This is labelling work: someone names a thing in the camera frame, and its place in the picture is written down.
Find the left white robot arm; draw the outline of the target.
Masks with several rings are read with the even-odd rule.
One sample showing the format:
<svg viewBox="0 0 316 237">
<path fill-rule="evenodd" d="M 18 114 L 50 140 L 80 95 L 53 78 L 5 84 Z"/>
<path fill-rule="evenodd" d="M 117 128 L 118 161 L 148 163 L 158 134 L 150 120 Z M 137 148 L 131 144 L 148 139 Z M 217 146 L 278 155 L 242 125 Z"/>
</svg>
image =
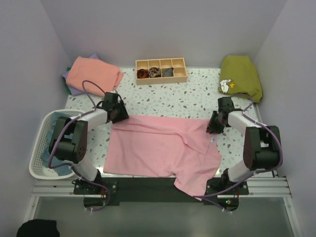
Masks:
<svg viewBox="0 0 316 237">
<path fill-rule="evenodd" d="M 111 92 L 106 92 L 103 100 L 94 105 L 91 111 L 76 117 L 59 117 L 49 143 L 48 167 L 56 169 L 67 166 L 85 181 L 85 188 L 90 193 L 100 192 L 101 174 L 86 156 L 88 132 L 97 126 L 128 118 L 122 97 Z"/>
</svg>

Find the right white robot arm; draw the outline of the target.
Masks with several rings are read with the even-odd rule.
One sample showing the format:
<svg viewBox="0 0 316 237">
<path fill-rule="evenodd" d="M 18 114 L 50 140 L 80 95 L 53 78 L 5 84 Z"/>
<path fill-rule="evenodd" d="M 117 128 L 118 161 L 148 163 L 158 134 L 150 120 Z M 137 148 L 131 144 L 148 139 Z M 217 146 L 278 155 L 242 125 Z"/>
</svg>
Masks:
<svg viewBox="0 0 316 237">
<path fill-rule="evenodd" d="M 232 127 L 244 136 L 243 160 L 226 169 L 221 175 L 220 189 L 231 194 L 237 184 L 256 173 L 279 168 L 283 162 L 280 132 L 277 126 L 267 126 L 251 118 L 245 110 L 237 109 L 231 97 L 218 99 L 218 110 L 213 111 L 206 132 L 221 134 Z"/>
</svg>

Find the pink t shirt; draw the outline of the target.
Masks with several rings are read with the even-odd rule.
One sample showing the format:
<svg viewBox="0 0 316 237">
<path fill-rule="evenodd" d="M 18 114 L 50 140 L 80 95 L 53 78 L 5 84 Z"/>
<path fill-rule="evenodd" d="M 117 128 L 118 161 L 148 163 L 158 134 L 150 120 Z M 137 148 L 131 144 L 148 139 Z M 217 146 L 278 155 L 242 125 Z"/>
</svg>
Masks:
<svg viewBox="0 0 316 237">
<path fill-rule="evenodd" d="M 175 176 L 174 186 L 200 197 L 221 155 L 204 119 L 130 116 L 112 125 L 104 173 Z"/>
</svg>

